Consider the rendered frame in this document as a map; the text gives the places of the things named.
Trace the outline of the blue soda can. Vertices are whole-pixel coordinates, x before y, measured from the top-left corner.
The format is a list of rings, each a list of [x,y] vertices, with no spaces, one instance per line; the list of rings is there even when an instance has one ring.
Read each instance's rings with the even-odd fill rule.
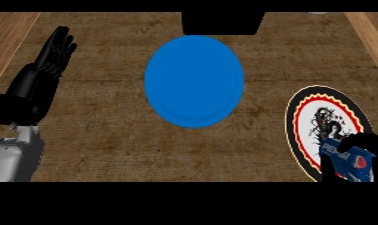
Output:
[[[327,155],[331,158],[336,174],[342,178],[352,182],[373,182],[376,154],[358,146],[353,146],[349,151],[340,152],[337,150],[340,145],[340,140],[325,139],[320,147],[320,156]]]

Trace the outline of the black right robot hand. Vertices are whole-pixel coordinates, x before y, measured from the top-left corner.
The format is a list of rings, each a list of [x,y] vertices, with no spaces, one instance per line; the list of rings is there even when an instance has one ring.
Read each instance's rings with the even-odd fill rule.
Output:
[[[373,158],[373,169],[374,169],[373,182],[378,182],[378,135],[376,133],[358,133],[358,134],[351,134],[348,137],[343,137],[342,139],[337,139],[337,140],[342,141],[342,145],[337,148],[340,152],[346,152],[351,150],[353,146],[358,146],[376,154],[376,157]],[[327,155],[321,156],[321,171],[322,171],[324,182],[333,182],[333,183],[352,182],[336,174],[333,161]]]

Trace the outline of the blue plate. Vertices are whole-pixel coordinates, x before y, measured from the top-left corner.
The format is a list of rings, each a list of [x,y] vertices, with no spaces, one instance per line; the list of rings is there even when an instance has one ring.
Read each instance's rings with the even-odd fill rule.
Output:
[[[156,51],[145,69],[145,95],[157,114],[176,126],[204,128],[234,112],[244,93],[241,61],[209,36],[182,36]]]

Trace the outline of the black and white patterned plate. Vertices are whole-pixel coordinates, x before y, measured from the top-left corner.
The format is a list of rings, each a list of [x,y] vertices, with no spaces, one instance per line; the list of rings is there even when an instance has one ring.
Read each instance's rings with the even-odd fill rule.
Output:
[[[293,96],[286,112],[286,133],[297,163],[322,181],[320,147],[328,137],[373,133],[370,120],[353,100],[334,88],[308,86]]]

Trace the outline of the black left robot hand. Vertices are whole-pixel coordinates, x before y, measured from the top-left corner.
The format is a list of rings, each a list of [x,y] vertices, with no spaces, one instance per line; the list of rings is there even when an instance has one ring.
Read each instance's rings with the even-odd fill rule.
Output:
[[[36,61],[24,66],[7,93],[0,94],[0,124],[30,126],[43,120],[76,49],[70,28],[60,26]]]

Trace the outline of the black appliance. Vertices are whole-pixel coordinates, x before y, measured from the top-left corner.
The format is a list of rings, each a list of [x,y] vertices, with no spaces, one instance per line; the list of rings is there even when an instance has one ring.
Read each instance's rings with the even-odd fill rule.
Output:
[[[263,12],[184,12],[184,33],[187,35],[255,35],[263,17]]]

